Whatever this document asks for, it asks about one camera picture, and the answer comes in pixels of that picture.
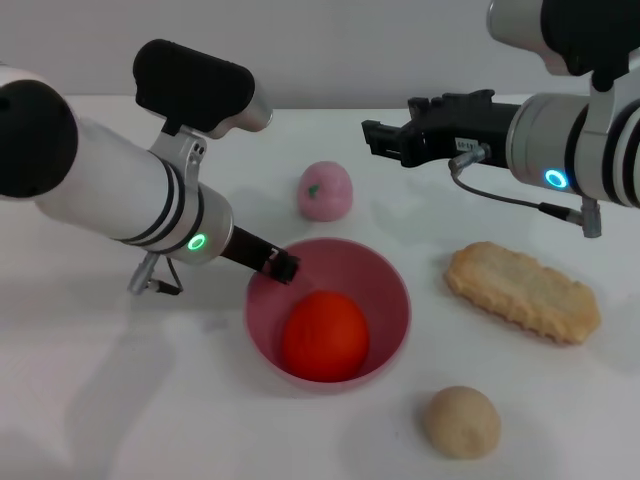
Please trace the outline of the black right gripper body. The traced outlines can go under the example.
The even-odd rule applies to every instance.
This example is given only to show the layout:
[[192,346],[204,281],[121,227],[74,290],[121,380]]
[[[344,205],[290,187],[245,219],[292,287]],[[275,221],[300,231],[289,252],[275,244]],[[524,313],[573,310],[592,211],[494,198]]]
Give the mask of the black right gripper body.
[[493,101],[495,92],[477,90],[469,94],[449,93],[449,117],[444,120],[412,120],[415,128],[414,161],[400,161],[406,168],[448,159],[469,151],[482,143],[490,147],[485,164],[505,168],[506,140],[509,127],[519,106]]

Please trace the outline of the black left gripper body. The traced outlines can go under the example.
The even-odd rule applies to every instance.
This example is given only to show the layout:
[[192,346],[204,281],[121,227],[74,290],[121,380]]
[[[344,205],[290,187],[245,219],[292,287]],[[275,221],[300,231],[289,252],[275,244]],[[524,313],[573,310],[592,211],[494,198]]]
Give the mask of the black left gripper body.
[[265,275],[280,273],[279,249],[238,226],[233,227],[222,256]]

